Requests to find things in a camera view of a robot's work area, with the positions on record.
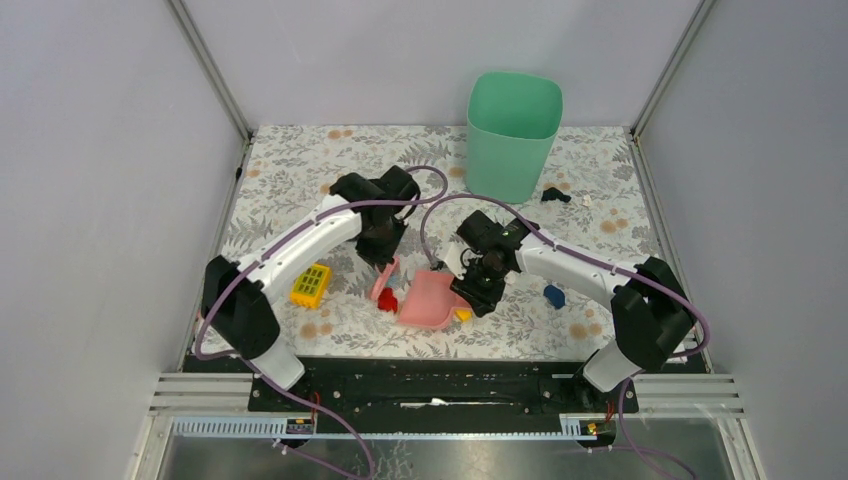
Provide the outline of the pink dustpan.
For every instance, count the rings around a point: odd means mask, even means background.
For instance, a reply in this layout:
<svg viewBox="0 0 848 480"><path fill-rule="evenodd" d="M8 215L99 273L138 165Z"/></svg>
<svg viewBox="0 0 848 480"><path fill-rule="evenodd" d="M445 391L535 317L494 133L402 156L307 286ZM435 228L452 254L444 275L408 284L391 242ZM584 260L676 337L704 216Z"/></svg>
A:
<svg viewBox="0 0 848 480"><path fill-rule="evenodd" d="M399 310L397 323L406 327L442 330L456 320L455 310L472 311L471 306L451 289L454 280L452 273L417 271Z"/></svg>

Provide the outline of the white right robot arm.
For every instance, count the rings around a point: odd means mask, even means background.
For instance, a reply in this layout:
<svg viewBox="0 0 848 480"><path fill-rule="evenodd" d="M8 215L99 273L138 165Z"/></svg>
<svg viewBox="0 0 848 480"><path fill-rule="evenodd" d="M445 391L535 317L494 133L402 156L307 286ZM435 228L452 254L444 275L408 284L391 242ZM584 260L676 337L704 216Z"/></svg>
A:
<svg viewBox="0 0 848 480"><path fill-rule="evenodd" d="M658 370L697 323L677 277L659 258L616 264L559 243L533 222L516 218L502 225L480 210L460 224L457 234L474 256L451 289L476 316L496 310L510 273L559 283L611 313L613 340L589 357L573 386L583 410L601 410L626 378Z"/></svg>

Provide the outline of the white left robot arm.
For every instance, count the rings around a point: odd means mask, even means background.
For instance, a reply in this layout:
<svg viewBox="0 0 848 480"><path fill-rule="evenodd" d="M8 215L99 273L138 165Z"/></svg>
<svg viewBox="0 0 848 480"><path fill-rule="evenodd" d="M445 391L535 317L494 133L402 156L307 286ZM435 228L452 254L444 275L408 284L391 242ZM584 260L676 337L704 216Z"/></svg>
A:
<svg viewBox="0 0 848 480"><path fill-rule="evenodd" d="M206 266L195 354L204 357L203 339L213 329L272 386L272 398L288 411L309 401L305 367L282 339L273 311L297 278L337 246L352 241L370 267L384 270L407 228L404 208L422 204L411 173L389 168L367 179L350 173L339 178L306 217L265 246L238 260L223 255Z"/></svg>

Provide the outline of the small yellow block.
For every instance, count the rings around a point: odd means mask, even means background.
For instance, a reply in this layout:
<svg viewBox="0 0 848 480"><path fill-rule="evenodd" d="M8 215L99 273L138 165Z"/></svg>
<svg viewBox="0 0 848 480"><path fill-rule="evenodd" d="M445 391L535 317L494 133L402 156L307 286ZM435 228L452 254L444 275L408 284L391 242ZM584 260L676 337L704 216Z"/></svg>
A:
<svg viewBox="0 0 848 480"><path fill-rule="evenodd" d="M461 323L466 323L472 320L473 312L469 309L457 309L454 311L454 317Z"/></svg>

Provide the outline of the red paper scrap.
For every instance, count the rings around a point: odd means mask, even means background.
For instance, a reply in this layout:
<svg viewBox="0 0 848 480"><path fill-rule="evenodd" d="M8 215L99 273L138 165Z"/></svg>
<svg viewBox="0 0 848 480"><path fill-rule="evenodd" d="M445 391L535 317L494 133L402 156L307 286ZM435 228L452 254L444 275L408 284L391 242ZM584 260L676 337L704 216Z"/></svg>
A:
<svg viewBox="0 0 848 480"><path fill-rule="evenodd" d="M399 308L398 299L395 297L392 288L383 288L377 297L377 307L383 312L396 314Z"/></svg>

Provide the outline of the small blue paper ball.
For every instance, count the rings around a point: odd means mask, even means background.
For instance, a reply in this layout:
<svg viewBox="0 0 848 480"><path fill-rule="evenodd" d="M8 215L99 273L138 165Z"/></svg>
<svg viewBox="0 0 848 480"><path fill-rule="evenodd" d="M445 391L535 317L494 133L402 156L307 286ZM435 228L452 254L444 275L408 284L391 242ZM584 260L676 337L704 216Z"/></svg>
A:
<svg viewBox="0 0 848 480"><path fill-rule="evenodd" d="M567 304L565 292L555 285L547 285L543 289L543 296L555 310L563 309Z"/></svg>

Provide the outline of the yellow window toy brick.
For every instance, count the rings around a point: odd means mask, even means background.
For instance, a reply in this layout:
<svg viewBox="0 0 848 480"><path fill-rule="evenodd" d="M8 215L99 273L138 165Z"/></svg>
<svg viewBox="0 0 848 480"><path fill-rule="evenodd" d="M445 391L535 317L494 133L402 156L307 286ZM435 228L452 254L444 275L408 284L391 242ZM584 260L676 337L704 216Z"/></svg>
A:
<svg viewBox="0 0 848 480"><path fill-rule="evenodd" d="M322 264L308 267L294 282L289 299L297 306L317 309L332 279L332 270Z"/></svg>

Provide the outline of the green waste bin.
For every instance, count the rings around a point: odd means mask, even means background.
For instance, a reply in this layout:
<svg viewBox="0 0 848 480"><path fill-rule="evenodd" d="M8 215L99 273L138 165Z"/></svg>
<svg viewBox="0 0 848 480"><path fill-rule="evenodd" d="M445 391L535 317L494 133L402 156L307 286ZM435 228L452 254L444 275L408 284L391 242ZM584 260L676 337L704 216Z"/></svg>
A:
<svg viewBox="0 0 848 480"><path fill-rule="evenodd" d="M468 190L508 204L530 199L563 109L563 92L548 78L509 71L481 75L467 108Z"/></svg>

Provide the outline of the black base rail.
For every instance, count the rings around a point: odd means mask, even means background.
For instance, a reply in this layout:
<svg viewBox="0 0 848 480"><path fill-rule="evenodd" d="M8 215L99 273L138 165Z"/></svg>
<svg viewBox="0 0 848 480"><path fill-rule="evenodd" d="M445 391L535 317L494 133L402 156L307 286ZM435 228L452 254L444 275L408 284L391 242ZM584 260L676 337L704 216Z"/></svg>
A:
<svg viewBox="0 0 848 480"><path fill-rule="evenodd" d="M601 392L577 362L306 357L291 393L361 434L548 434L562 417L638 410L633 387Z"/></svg>

